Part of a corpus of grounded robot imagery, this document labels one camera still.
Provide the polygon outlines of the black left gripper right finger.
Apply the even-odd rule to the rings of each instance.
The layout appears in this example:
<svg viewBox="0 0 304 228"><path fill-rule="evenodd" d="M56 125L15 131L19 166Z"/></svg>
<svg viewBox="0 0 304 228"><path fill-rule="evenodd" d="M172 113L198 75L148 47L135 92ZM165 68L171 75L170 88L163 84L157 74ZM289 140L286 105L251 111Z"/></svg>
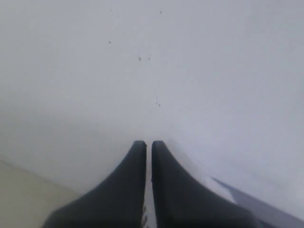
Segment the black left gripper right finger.
<svg viewBox="0 0 304 228"><path fill-rule="evenodd" d="M260 228L248 210L195 180L163 141L152 143L152 190L159 228Z"/></svg>

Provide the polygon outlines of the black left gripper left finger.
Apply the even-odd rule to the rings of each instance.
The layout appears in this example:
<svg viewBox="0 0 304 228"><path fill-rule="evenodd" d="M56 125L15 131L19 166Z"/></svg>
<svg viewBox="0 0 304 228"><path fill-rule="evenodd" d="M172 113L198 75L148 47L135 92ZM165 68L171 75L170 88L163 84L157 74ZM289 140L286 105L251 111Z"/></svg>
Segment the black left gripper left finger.
<svg viewBox="0 0 304 228"><path fill-rule="evenodd" d="M53 211L45 228L140 228L146 184L146 143L133 142L98 186Z"/></svg>

